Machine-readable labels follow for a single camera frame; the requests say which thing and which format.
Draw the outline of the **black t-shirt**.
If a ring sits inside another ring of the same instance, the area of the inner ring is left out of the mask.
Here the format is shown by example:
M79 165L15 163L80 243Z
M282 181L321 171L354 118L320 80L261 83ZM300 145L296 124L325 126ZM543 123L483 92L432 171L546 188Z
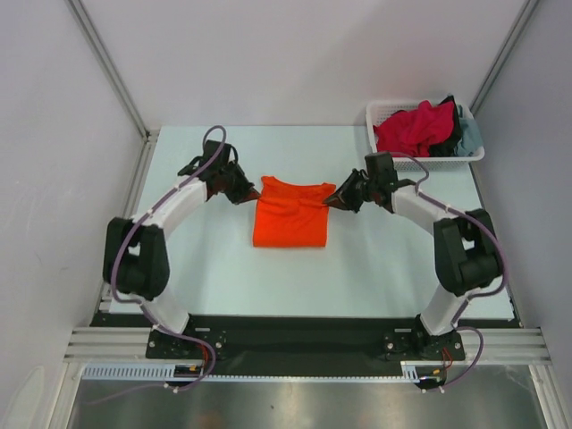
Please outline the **black t-shirt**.
M453 157L457 144L462 140L462 129L460 124L460 117L458 105L453 95L447 95L440 103L439 106L450 105L452 113L450 118L446 121L451 125L451 130L446 134L446 139L437 144L431 145L428 149L430 157Z

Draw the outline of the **white perforated laundry basket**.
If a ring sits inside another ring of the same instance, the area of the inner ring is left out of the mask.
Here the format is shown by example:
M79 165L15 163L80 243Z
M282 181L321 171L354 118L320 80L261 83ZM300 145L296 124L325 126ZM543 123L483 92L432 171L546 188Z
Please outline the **white perforated laundry basket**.
M449 170L484 158L475 117L453 96L430 100L375 100L366 107L371 151L392 152L401 170L420 161L430 170Z

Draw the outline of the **grey blue t-shirt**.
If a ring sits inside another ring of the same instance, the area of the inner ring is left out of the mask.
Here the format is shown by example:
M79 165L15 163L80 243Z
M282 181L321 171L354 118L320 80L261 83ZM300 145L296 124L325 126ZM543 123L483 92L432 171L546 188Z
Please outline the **grey blue t-shirt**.
M475 118L470 111L462 105L457 106L461 139L454 149L457 157L475 156L478 149L483 147L483 139Z

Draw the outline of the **aluminium right corner post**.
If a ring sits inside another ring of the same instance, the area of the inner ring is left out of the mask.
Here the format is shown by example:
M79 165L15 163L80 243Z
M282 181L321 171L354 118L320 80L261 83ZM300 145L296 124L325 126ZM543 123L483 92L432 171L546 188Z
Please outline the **aluminium right corner post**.
M534 17L536 10L542 2L540 0L526 0L520 8L516 19L511 24L507 36L500 45L492 65L485 74L484 81L477 90L470 103L470 111L477 114L483 107L486 98L489 96L496 80L500 77L505 65L508 63L513 51L517 47L520 39L526 31L529 23Z

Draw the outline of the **black front mounting rail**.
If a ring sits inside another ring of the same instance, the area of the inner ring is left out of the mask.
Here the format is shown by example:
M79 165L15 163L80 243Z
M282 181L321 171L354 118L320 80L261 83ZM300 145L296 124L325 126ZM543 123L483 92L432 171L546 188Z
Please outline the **black front mounting rail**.
M402 361L425 365L469 355L473 333L463 339L455 333L452 342L430 357L420 357L409 348L411 318L316 318L207 316L191 318L185 333L214 347L215 362L205 357L197 344L174 338L175 362L214 364L215 375L369 377L396 375ZM98 313L91 327L151 329L142 315Z

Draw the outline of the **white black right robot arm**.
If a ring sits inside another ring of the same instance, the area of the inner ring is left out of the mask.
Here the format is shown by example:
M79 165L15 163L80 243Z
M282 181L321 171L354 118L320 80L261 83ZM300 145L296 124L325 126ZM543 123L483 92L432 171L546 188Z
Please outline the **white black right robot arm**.
M356 213L365 202L373 202L433 237L439 284L415 318L409 348L421 358L434 358L452 342L458 321L473 300L506 288L506 256L486 210L463 212L422 191L421 181L401 179L390 152L370 154L365 161L365 169L353 170L324 204Z

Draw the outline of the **aluminium front frame rail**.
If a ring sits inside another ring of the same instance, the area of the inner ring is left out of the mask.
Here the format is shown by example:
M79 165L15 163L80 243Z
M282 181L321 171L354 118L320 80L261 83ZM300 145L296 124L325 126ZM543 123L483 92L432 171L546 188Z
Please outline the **aluminium front frame rail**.
M551 356L540 329L482 329L482 365L550 365ZM157 359L165 350L164 361L174 359L175 347L147 328L86 327L75 329L63 359L68 362L127 362Z

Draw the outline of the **magenta t-shirt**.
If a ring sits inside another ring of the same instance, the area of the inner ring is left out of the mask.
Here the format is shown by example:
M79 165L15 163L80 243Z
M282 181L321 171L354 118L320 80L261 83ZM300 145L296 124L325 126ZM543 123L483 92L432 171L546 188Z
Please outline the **magenta t-shirt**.
M430 157L429 147L446 139L452 107L422 101L416 109L400 110L373 126L378 152L400 152L413 157Z

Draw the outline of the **aluminium left corner post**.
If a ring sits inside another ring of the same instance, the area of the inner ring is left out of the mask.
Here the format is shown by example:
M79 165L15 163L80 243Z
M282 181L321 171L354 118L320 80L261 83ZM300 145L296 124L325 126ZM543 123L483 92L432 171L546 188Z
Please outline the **aluminium left corner post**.
M111 86L112 91L117 96L120 105L127 114L131 125L142 140L146 141L150 131L147 129L139 109L136 107L124 79L117 69L114 59L109 53L109 50L105 45L105 41L101 37L97 26L92 20L86 5L84 5L84 2L80 0L65 0L64 2L86 39L88 47L95 56L97 63Z

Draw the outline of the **aluminium corner post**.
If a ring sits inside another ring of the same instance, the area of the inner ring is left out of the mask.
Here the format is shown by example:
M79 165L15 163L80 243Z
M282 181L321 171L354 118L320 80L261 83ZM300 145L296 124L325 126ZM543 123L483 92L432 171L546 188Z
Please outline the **aluminium corner post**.
M111 86L112 91L117 96L120 105L127 114L131 125L142 140L146 141L150 131L147 129L139 109L136 107L124 79L117 69L114 59L109 53L109 50L105 45L105 41L101 37L97 26L92 20L86 5L84 5L84 2L80 0L65 0L64 2L86 39L88 47L95 56L97 63Z
M484 81L477 90L470 103L470 111L477 114L483 107L486 98L489 96L496 80L500 77L505 65L508 63L513 51L517 47L520 39L526 31L529 23L534 17L536 10L542 2L540 0L526 0L520 8L516 19L511 24L507 36L500 45L492 65L485 74Z

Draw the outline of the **orange t-shirt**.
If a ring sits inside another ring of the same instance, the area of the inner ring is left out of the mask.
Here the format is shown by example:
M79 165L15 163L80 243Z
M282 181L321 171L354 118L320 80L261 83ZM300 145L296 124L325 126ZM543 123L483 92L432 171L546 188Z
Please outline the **orange t-shirt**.
M263 176L253 229L256 248L323 248L328 238L331 183L295 185Z

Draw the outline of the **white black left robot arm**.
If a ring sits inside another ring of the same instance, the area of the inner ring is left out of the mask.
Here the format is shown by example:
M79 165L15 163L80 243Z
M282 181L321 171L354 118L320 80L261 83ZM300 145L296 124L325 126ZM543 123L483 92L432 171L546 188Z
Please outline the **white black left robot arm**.
M167 334L165 344L176 356L185 358L198 345L205 357L215 362L214 347L187 329L189 313L180 308L168 288L167 240L195 210L218 194L234 205L256 200L260 194L241 169L236 147L206 139L202 149L147 211L109 222L103 278L116 302L138 306L154 330Z

